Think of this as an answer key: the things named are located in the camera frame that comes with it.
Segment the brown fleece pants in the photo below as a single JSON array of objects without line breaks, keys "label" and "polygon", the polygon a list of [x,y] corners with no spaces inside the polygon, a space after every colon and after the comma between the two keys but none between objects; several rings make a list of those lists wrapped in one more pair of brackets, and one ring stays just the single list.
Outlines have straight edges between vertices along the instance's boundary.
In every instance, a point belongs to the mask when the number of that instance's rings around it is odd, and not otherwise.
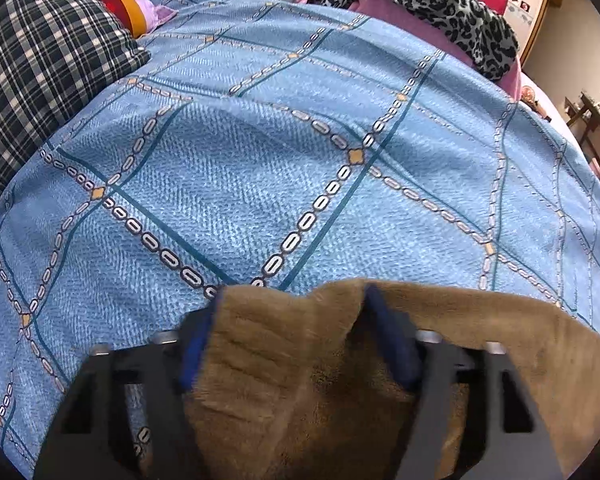
[{"label": "brown fleece pants", "polygon": [[[365,282],[306,296],[221,292],[185,409],[215,479],[378,479],[414,399],[391,379]],[[600,440],[600,335],[558,307],[478,290],[382,282],[414,324],[471,349],[504,344],[569,474]]]}]

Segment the blue patterned bed quilt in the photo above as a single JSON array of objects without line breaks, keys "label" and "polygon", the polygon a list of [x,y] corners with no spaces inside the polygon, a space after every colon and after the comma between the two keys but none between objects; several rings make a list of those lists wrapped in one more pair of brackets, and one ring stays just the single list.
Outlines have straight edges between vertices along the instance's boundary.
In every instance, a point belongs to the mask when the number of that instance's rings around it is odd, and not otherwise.
[{"label": "blue patterned bed quilt", "polygon": [[222,285],[509,292],[600,335],[600,181],[527,107],[360,14],[152,1],[176,14],[149,61],[0,198],[0,449],[19,472],[92,344],[140,344]]}]

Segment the white bed sheet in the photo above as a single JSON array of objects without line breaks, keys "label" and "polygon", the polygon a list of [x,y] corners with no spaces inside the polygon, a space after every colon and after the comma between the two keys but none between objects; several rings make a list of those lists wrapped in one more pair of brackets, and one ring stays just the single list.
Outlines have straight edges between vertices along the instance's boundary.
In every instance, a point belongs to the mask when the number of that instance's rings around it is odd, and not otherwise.
[{"label": "white bed sheet", "polygon": [[550,98],[545,94],[545,92],[526,74],[520,75],[520,83],[521,87],[530,86],[534,89],[536,98],[538,99],[544,110],[546,110],[547,113],[550,115],[550,118],[552,118],[551,122],[546,123],[550,124],[561,136],[563,136],[575,148],[580,148],[578,140],[573,135],[573,133],[567,126],[567,123],[564,121],[564,118],[562,118],[562,115],[558,112],[558,109],[555,107]]}]

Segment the small toy on bed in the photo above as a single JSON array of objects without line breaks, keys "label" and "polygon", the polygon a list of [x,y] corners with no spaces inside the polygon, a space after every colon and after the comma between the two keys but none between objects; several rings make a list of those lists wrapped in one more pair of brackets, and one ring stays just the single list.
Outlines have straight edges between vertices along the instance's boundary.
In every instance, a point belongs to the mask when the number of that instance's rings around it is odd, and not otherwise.
[{"label": "small toy on bed", "polygon": [[533,110],[536,114],[538,114],[542,119],[546,122],[551,122],[552,118],[547,113],[546,110],[542,107],[538,99],[536,98],[535,91],[530,86],[522,86],[521,87],[521,95],[520,99],[524,104],[526,104],[530,110]]}]

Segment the dark plaid pillow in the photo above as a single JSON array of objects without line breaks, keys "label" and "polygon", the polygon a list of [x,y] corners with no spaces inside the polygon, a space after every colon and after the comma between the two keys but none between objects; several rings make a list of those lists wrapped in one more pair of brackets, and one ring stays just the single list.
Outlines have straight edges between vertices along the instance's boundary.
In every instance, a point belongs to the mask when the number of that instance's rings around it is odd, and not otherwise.
[{"label": "dark plaid pillow", "polygon": [[102,0],[0,6],[0,196],[61,126],[150,59]]}]

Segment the pink blanket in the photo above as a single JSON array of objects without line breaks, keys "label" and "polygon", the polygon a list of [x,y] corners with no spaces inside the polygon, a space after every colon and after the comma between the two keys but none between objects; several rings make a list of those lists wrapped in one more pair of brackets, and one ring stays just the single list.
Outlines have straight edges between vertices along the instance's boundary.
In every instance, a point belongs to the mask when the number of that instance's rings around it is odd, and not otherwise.
[{"label": "pink blanket", "polygon": [[[460,62],[463,62],[469,67],[475,68],[470,57],[455,44],[452,44],[452,42],[444,36],[444,33],[441,30],[416,18],[416,16],[407,10],[402,9],[391,0],[355,0],[354,3],[348,6],[348,10],[367,15],[370,18],[377,18],[378,20],[403,29],[411,35],[428,42],[428,44],[431,44],[439,50],[454,56],[454,58],[457,58]],[[506,92],[513,100],[518,101],[520,99],[521,69],[519,58],[516,58],[513,65],[510,66],[509,71],[495,84]]]}]

